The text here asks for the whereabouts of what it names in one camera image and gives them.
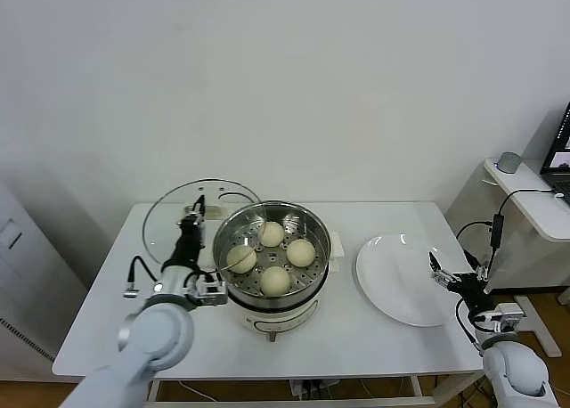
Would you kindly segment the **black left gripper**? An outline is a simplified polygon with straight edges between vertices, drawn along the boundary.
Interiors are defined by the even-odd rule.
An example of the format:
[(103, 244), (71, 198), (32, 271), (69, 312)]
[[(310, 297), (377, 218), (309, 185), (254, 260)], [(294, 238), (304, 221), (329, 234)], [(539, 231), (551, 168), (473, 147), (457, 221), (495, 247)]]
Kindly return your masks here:
[(203, 249), (203, 229), (199, 221), (204, 220), (206, 214), (206, 198), (201, 194), (195, 205), (187, 205), (183, 209), (183, 220), (179, 224), (180, 236), (168, 265), (179, 265), (188, 268), (198, 268), (200, 251)]

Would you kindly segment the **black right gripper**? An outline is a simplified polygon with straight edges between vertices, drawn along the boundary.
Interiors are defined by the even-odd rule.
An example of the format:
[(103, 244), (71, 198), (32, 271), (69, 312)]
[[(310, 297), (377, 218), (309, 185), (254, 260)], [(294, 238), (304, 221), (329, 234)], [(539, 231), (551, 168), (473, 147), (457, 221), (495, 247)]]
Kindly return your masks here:
[(487, 269), (466, 249), (464, 256), (474, 273), (451, 273), (444, 270), (436, 256), (429, 252), (431, 277), (450, 292), (459, 294), (469, 311), (492, 311), (493, 300), (485, 293), (485, 285), (478, 279), (487, 279)]

